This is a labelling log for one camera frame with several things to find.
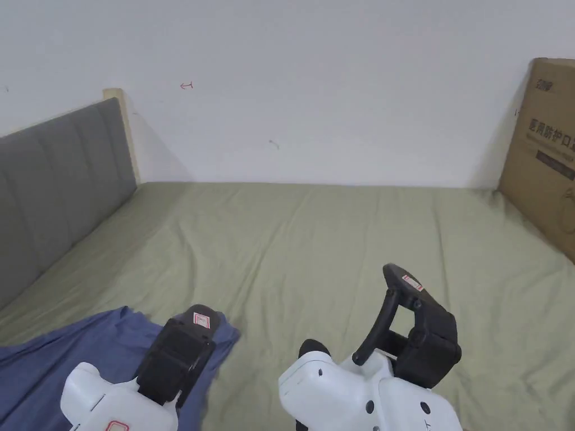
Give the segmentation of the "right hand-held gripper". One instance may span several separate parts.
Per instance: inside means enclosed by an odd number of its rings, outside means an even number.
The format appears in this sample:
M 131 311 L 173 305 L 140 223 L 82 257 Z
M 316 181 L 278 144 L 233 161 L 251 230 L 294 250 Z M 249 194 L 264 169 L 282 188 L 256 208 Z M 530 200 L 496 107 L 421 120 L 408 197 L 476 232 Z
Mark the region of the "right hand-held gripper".
M 382 273 L 384 302 L 357 351 L 337 364 L 307 339 L 279 378 L 297 430 L 461 430 L 452 405 L 432 391 L 461 358 L 454 316 L 404 268 L 387 263 Z M 408 337 L 390 329 L 400 306 L 414 312 Z

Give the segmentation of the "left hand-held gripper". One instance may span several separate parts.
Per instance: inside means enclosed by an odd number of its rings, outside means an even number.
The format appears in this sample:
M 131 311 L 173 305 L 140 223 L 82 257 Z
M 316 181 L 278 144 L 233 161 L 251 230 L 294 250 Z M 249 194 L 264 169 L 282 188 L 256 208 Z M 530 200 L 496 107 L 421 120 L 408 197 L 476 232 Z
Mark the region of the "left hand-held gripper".
M 135 377 L 113 384 L 90 363 L 65 381 L 60 407 L 73 430 L 176 430 L 179 411 L 215 350 L 223 322 L 194 304 L 162 328 Z

